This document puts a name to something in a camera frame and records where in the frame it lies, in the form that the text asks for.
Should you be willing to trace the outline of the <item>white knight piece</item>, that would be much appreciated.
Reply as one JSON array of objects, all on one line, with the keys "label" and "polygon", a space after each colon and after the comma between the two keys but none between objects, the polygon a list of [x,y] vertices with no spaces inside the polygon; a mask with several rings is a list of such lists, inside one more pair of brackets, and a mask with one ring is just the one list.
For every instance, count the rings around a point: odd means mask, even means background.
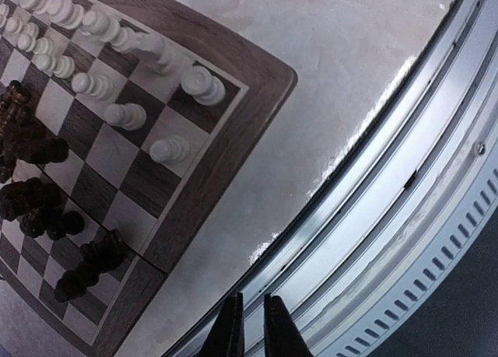
[{"label": "white knight piece", "polygon": [[156,74],[172,75],[179,70],[180,55],[157,33],[135,32],[130,27],[122,27],[110,44],[119,53],[133,54]]}]

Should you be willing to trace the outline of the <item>white rook corner piece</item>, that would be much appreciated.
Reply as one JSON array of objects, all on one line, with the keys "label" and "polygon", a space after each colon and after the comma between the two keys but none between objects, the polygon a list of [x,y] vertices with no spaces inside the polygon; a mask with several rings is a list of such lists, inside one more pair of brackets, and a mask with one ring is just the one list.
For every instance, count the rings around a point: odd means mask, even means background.
[{"label": "white rook corner piece", "polygon": [[203,106],[221,103],[226,95],[222,81],[201,65],[192,66],[181,78],[181,88]]}]

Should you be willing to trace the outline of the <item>white pawn near corner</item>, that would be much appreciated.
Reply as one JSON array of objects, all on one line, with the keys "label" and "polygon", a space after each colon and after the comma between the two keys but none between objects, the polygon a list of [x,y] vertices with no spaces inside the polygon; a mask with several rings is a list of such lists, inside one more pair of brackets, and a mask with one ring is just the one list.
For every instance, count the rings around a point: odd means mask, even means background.
[{"label": "white pawn near corner", "polygon": [[151,144],[149,155],[156,163],[175,164],[182,162],[190,152],[186,138],[180,135],[170,135]]}]

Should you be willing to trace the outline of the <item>dark piece lying front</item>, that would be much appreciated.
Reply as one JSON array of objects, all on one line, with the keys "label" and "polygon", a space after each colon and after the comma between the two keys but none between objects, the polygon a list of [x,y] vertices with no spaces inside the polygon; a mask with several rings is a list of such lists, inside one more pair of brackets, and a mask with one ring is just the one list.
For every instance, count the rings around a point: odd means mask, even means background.
[{"label": "dark piece lying front", "polygon": [[98,283],[102,274],[119,268],[128,253],[118,229],[107,231],[100,241],[84,243],[79,251],[82,261],[76,268],[65,271],[55,286],[54,297],[58,303],[84,296],[89,287]]}]

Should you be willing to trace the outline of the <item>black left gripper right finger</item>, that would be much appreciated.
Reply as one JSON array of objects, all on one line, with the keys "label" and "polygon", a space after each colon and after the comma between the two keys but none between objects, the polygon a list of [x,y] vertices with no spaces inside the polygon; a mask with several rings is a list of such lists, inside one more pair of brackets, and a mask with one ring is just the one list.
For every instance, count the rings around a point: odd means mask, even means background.
[{"label": "black left gripper right finger", "polygon": [[311,356],[280,296],[264,297],[264,334],[266,356]]}]

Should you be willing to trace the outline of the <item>aluminium front rail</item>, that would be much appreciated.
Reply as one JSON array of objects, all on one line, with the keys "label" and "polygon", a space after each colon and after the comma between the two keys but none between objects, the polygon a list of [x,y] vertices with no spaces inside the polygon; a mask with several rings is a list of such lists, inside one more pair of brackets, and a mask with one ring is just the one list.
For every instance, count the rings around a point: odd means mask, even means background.
[{"label": "aluminium front rail", "polygon": [[366,356],[497,209],[497,0],[458,0],[347,171],[237,284],[245,353],[280,297],[316,356]]}]

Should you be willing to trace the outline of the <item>dark pieces pile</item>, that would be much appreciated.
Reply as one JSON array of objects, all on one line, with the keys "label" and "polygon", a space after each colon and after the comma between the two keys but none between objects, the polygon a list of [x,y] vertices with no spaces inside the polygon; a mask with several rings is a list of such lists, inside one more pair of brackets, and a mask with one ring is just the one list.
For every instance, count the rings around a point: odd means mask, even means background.
[{"label": "dark pieces pile", "polygon": [[66,140],[49,138],[30,106],[31,93],[12,80],[1,94],[1,219],[19,222],[31,238],[47,234],[51,240],[78,235],[85,229],[82,215],[64,212],[60,188],[38,177],[9,181],[19,161],[39,166],[66,161]]}]

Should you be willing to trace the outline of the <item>wooden chessboard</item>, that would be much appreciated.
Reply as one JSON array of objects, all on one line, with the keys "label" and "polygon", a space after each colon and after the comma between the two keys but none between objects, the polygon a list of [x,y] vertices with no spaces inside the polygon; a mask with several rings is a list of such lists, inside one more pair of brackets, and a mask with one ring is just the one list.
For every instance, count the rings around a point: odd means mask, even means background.
[{"label": "wooden chessboard", "polygon": [[[122,27],[157,33],[181,62],[159,75],[110,42]],[[181,88],[201,65],[225,98],[203,106]],[[114,82],[107,100],[72,90],[80,72]],[[36,121],[66,140],[62,163],[19,161],[9,181],[38,177],[61,190],[64,212],[85,221],[78,235],[24,235],[1,219],[1,273],[28,305],[87,356],[112,356],[134,327],[228,183],[296,85],[295,71],[241,35],[176,0],[1,0],[1,94],[17,80],[31,93]],[[137,103],[136,131],[110,126],[103,110]],[[180,163],[154,162],[149,148],[186,138]],[[84,296],[58,303],[54,289],[82,261],[79,248],[118,229],[128,249],[121,266]]]}]

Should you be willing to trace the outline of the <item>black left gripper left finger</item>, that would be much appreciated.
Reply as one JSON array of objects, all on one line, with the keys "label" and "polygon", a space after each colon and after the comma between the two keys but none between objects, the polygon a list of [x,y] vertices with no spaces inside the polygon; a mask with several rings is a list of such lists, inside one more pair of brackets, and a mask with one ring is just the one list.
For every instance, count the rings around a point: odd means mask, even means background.
[{"label": "black left gripper left finger", "polygon": [[243,356],[243,294],[229,296],[202,346],[202,356]]}]

